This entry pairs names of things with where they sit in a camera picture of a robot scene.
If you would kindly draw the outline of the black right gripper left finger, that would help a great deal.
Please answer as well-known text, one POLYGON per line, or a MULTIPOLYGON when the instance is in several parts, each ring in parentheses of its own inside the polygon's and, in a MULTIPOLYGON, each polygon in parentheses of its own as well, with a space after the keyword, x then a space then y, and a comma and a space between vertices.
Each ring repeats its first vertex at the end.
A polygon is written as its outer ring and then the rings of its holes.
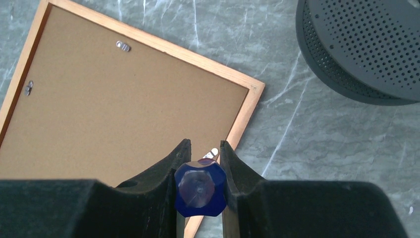
POLYGON ((2 180, 3 238, 181 238, 175 171, 191 160, 182 140, 165 158, 117 187, 96 179, 2 180))

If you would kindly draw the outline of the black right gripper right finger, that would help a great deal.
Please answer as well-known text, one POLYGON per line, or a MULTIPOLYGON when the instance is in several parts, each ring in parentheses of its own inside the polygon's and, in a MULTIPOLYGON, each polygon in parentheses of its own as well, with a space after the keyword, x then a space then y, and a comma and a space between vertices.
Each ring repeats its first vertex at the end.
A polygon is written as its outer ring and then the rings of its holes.
POLYGON ((363 181, 268 180, 220 143, 226 238, 405 238, 388 196, 363 181))

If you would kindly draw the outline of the blue red screwdriver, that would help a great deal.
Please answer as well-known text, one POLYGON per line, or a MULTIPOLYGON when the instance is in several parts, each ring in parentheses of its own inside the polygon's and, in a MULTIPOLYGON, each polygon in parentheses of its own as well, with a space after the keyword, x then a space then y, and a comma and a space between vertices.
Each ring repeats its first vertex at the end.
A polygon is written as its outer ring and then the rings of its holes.
POLYGON ((183 217, 216 217, 226 207, 226 172, 210 158, 182 164, 174 174, 175 209, 183 217))

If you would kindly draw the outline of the orange wooden picture frame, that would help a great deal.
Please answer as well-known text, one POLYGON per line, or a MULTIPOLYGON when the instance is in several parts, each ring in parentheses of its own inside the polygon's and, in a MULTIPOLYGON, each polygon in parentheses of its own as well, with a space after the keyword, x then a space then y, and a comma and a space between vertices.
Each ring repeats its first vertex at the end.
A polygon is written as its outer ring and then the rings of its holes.
POLYGON ((223 139, 235 148, 264 87, 70 0, 43 0, 0 111, 0 176, 115 186, 184 138, 194 160, 223 139))

